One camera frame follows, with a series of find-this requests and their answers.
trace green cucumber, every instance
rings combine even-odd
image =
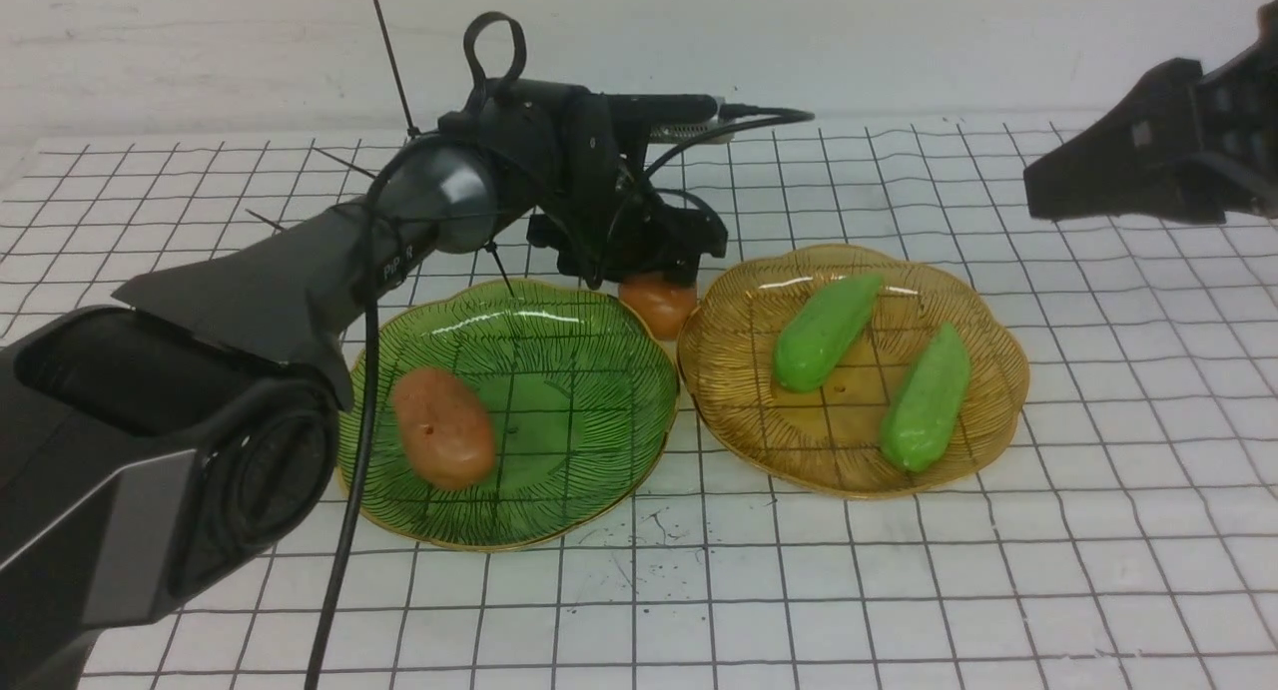
[[[879,427],[883,456],[907,473],[923,473],[946,454],[971,382],[971,358],[950,322],[928,342]]]
[[[772,349],[772,374],[795,394],[820,388],[874,313],[883,277],[845,276],[820,286],[781,330]]]

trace gold plate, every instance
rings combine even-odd
[[[855,272],[883,276],[869,326],[820,390],[785,391],[772,377],[777,336],[814,290]],[[923,473],[904,473],[879,452],[879,424],[942,322],[962,336],[971,383],[944,456]],[[679,368],[723,446],[776,477],[850,498],[916,493],[985,468],[1011,443],[1030,385],[1025,351],[971,286],[845,244],[725,272],[679,336]]]

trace gold rim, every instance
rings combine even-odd
[[[955,276],[955,275],[952,275],[952,272],[944,271],[941,267],[932,267],[932,266],[928,266],[928,263],[918,263],[918,262],[911,262],[911,261],[904,261],[904,258],[892,258],[892,257],[889,257],[889,254],[875,252],[875,249],[866,249],[866,248],[863,248],[863,245],[854,245],[854,244],[813,244],[813,245],[805,245],[805,248],[803,248],[803,249],[794,249],[790,253],[774,254],[774,257],[750,258],[750,261],[739,263],[737,266],[731,267],[731,270],[723,272],[722,276],[716,277],[716,280],[712,281],[709,286],[707,286],[707,290],[705,290],[705,294],[703,295],[703,298],[708,298],[708,295],[711,295],[713,293],[713,290],[716,289],[716,286],[720,285],[720,284],[722,284],[722,281],[725,281],[726,277],[731,275],[731,272],[737,272],[739,270],[741,270],[741,267],[750,266],[750,263],[776,262],[776,261],[781,261],[781,258],[786,258],[786,257],[799,257],[799,258],[803,258],[803,254],[819,252],[819,249],[856,249],[858,253],[865,253],[865,254],[868,254],[868,257],[872,257],[872,258],[881,258],[882,262],[891,263],[892,266],[898,266],[898,267],[923,267],[928,272],[938,272],[938,275],[944,275],[944,276],[952,277],[952,280],[956,284],[960,284],[965,289],[971,290],[973,296],[976,298],[976,300],[979,302],[979,308],[982,308],[982,312],[985,313],[987,319],[990,321],[992,325],[994,325],[996,327],[998,327],[998,330],[1001,331],[1001,334],[1006,335],[1006,339],[1010,341],[1011,350],[1015,354],[1017,354],[1019,362],[1021,363],[1021,365],[1026,367],[1026,376],[1029,376],[1029,371],[1028,371],[1028,368],[1030,368],[1029,358],[1025,354],[1025,349],[1021,348],[1020,341],[1016,339],[1016,336],[1013,334],[1011,334],[1007,330],[1007,327],[1005,327],[1002,325],[1002,322],[998,321],[998,318],[994,317],[994,313],[990,310],[989,304],[985,303],[985,299],[983,299],[982,295],[976,293],[976,290],[971,289],[971,286],[969,286],[967,284],[965,284],[961,280],[961,277]],[[693,318],[698,314],[699,310],[700,310],[700,307],[695,308],[695,310],[691,313],[691,316],[689,316],[688,322],[685,322],[684,327],[681,327],[681,330],[679,332],[676,344],[677,344],[677,348],[680,350],[699,348],[699,344],[700,344],[700,331],[698,330],[697,335],[694,335],[693,331],[690,331],[691,327],[694,327]],[[987,466],[989,466],[990,464],[993,464],[996,461],[996,459],[1002,457],[1002,455],[1006,452],[1006,450],[1011,445],[1011,441],[1016,436],[1016,429],[1017,429],[1017,425],[1019,425],[1019,422],[1020,422],[1019,420],[1020,411],[1024,408],[1024,404],[1025,404],[1026,399],[1029,397],[1029,382],[1026,381],[1026,383],[1025,383],[1025,391],[1022,391],[1022,394],[1019,394],[1017,397],[1012,399],[1012,404],[1010,406],[1011,411],[1008,413],[1008,420],[1005,424],[1003,431],[999,432],[998,434],[996,434],[990,440],[989,445],[993,446],[993,447],[997,447],[998,450],[994,450],[993,452],[989,452],[989,454],[985,454],[985,455],[980,456],[979,461],[976,459],[974,459],[974,463],[971,465],[969,465],[964,470],[964,473],[953,473],[953,475],[950,475],[950,477],[938,478],[938,479],[934,479],[934,480],[930,480],[930,482],[918,482],[916,484],[911,484],[911,486],[901,487],[901,488],[887,489],[887,491],[847,491],[847,489],[842,489],[842,488],[831,487],[829,484],[822,484],[822,482],[814,482],[814,480],[810,480],[810,479],[805,479],[804,477],[797,477],[797,475],[795,475],[795,473],[786,473],[783,470],[778,470],[776,468],[771,468],[769,465],[767,465],[764,463],[760,463],[758,459],[753,457],[750,454],[746,452],[746,450],[740,448],[739,445],[732,443],[728,438],[725,438],[723,434],[721,434],[720,429],[712,422],[707,420],[705,414],[702,413],[702,405],[703,405],[702,400],[698,399],[698,395],[699,395],[698,391],[693,390],[694,386],[697,386],[697,388],[699,388],[700,377],[698,374],[695,381],[689,381],[689,372],[688,372],[688,368],[685,368],[685,363],[684,363],[685,354],[686,353],[677,354],[677,359],[676,359],[676,368],[679,368],[680,379],[682,381],[685,388],[688,388],[688,394],[693,399],[693,406],[697,409],[698,417],[702,418],[702,422],[709,429],[711,436],[713,436],[716,441],[720,441],[721,446],[723,446],[726,450],[730,450],[732,452],[732,455],[735,455],[736,457],[744,459],[745,463],[748,463],[749,465],[751,465],[754,468],[758,468],[759,470],[762,470],[763,473],[767,473],[768,475],[780,478],[780,479],[782,479],[785,482],[792,482],[792,484],[799,486],[801,488],[806,488],[809,491],[818,491],[822,494],[827,494],[827,496],[832,496],[832,497],[840,497],[840,498],[845,498],[845,500],[888,500],[888,498],[900,498],[900,497],[912,496],[912,494],[920,493],[921,491],[930,491],[930,489],[938,488],[941,486],[948,486],[948,484],[951,484],[951,482],[958,482],[958,480],[962,480],[962,479],[965,479],[967,477],[974,475],[974,473],[982,471],[983,469],[985,469]]]
[[[625,502],[626,498],[629,498],[629,497],[631,497],[631,496],[635,494],[635,491],[638,491],[639,487],[642,487],[644,484],[644,482],[648,480],[648,477],[652,475],[652,471],[657,469],[657,464],[661,463],[661,459],[666,456],[666,447],[667,447],[667,445],[670,445],[670,433],[675,428],[675,423],[679,420],[679,400],[680,400],[680,395],[682,395],[682,388],[684,388],[684,376],[682,376],[682,372],[680,372],[680,367],[679,367],[679,363],[677,363],[676,354],[671,353],[671,349],[666,349],[665,345],[662,345],[656,339],[656,336],[652,335],[652,327],[648,327],[647,322],[644,322],[644,318],[640,317],[639,313],[635,313],[634,308],[630,308],[625,303],[621,303],[621,299],[617,299],[616,295],[604,294],[604,293],[602,293],[602,290],[569,289],[569,286],[557,286],[556,284],[550,284],[548,281],[539,280],[539,277],[511,277],[511,281],[519,281],[519,284],[529,284],[529,285],[535,285],[535,286],[546,286],[546,289],[552,289],[552,290],[574,290],[574,293],[602,295],[602,298],[611,299],[611,302],[613,302],[616,304],[620,304],[621,308],[625,308],[625,310],[627,313],[630,313],[630,316],[633,316],[636,321],[639,321],[639,326],[643,327],[644,335],[648,336],[648,341],[651,344],[653,344],[653,345],[657,345],[657,348],[661,349],[662,354],[665,354],[665,356],[666,356],[667,362],[670,363],[671,368],[674,368],[674,371],[675,371],[675,401],[674,401],[674,408],[671,408],[670,420],[666,423],[666,433],[661,438],[661,447],[657,450],[657,455],[653,456],[652,463],[648,464],[648,470],[645,470],[643,473],[643,475],[639,477],[639,479],[634,482],[634,486],[630,486],[630,488],[626,489],[624,493],[617,494],[617,500],[612,501],[610,505],[604,506],[598,512],[589,514],[589,516],[587,516],[587,518],[584,518],[584,519],[581,519],[581,520],[579,520],[576,523],[571,523],[571,525],[567,525],[567,526],[557,530],[555,534],[546,535],[543,538],[534,538],[534,539],[530,539],[530,540],[524,540],[521,543],[511,543],[511,544],[507,544],[507,546],[463,546],[463,544],[458,544],[458,543],[449,543],[447,540],[440,540],[437,538],[428,538],[428,537],[424,537],[424,535],[414,535],[412,533],[406,533],[406,532],[399,530],[396,528],[392,528],[391,525],[389,525],[389,523],[385,523],[381,519],[378,519],[377,516],[374,516],[374,514],[368,512],[368,509],[364,507],[364,503],[359,503],[359,514],[360,514],[360,516],[363,516],[369,523],[373,523],[373,525],[381,528],[382,530],[387,530],[389,533],[391,533],[394,535],[399,535],[400,538],[406,538],[409,540],[415,540],[417,543],[427,543],[429,546],[435,546],[437,548],[443,548],[443,549],[447,549],[447,551],[466,551],[466,552],[477,552],[477,553],[500,553],[500,552],[506,552],[506,551],[516,551],[516,549],[523,549],[523,548],[530,548],[533,546],[539,546],[539,544],[548,543],[551,540],[556,540],[558,538],[562,538],[562,535],[567,535],[570,532],[574,532],[578,528],[585,525],[585,523],[590,523],[590,521],[593,521],[593,520],[603,516],[603,514],[611,512],[612,509],[616,509],[622,502]],[[401,310],[400,313],[396,313],[394,317],[387,318],[386,322],[381,322],[381,325],[378,326],[378,331],[383,330],[383,327],[390,326],[392,322],[399,321],[399,318],[401,318],[403,316],[408,316],[408,313],[417,312],[420,308],[429,308],[429,307],[433,307],[433,304],[452,303],[456,299],[461,298],[461,295],[472,293],[472,290],[482,289],[483,286],[498,285],[498,284],[500,285],[505,285],[505,281],[502,281],[502,280],[483,281],[483,284],[475,284],[474,286],[466,286],[465,290],[458,290],[456,294],[449,295],[449,298],[446,298],[446,299],[433,299],[433,302],[428,302],[428,303],[424,303],[424,304],[415,304],[415,307],[406,308],[405,310]],[[364,354],[366,353],[368,353],[367,346],[364,348],[364,350],[359,351],[358,356],[355,356],[355,363],[353,363],[353,365],[350,367],[350,372],[355,372],[355,368],[359,368],[360,363],[364,363]],[[343,415],[354,415],[354,411],[348,413],[348,414],[343,414]],[[343,477],[341,464],[340,463],[334,468],[332,473],[334,473],[334,478],[336,478],[336,480],[337,480],[337,489],[341,491],[343,498],[349,502],[350,501],[350,486],[348,484],[346,479]]]

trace orange object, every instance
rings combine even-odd
[[[675,340],[697,308],[697,286],[676,286],[658,272],[626,277],[617,289],[621,303],[638,313],[657,340]]]
[[[488,409],[451,372],[408,372],[395,383],[391,406],[413,473],[436,488],[461,491],[497,465]]]

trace grid mat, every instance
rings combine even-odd
[[[357,534],[323,687],[1215,689],[1278,677],[1278,229],[1033,221],[1020,172],[1086,120],[787,126],[657,185],[725,213],[722,267],[850,240],[970,281],[1033,362],[1013,447],[942,491],[842,502],[746,466],[684,399],[634,498],[541,548]],[[399,135],[41,144],[0,207],[13,342],[120,281],[231,253],[367,180]],[[498,239],[507,270],[565,284]],[[397,308],[497,277],[433,257]],[[349,359],[362,322],[345,339]],[[102,636],[83,690],[302,686],[341,519],[183,611]]]

